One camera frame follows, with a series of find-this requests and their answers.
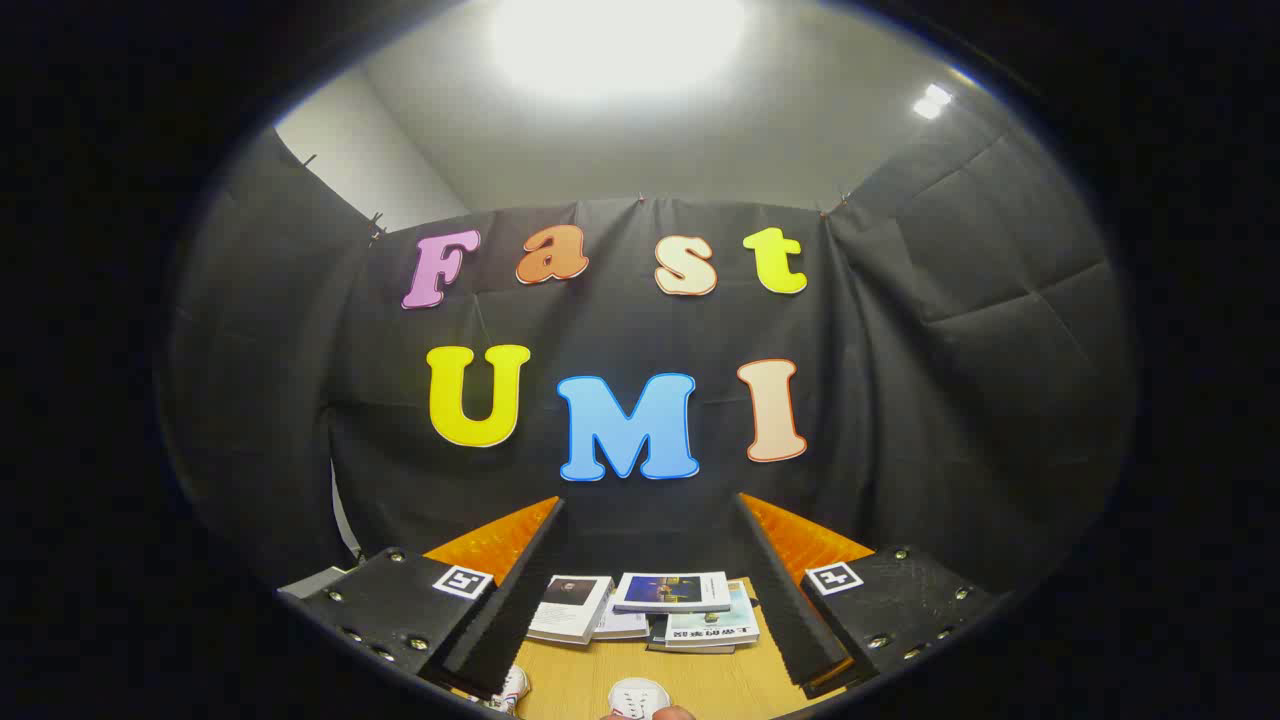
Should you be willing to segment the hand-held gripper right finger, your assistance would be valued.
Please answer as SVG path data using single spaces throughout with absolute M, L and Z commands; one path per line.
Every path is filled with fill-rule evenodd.
M 870 550 L 750 495 L 735 505 L 744 571 L 809 700 L 915 667 L 1004 598 L 916 546 Z

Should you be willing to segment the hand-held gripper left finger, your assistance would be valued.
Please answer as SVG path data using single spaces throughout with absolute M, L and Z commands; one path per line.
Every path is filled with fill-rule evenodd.
M 494 694 L 567 541 L 564 507 L 549 497 L 426 553 L 387 547 L 288 585 L 285 605 L 404 684 Z

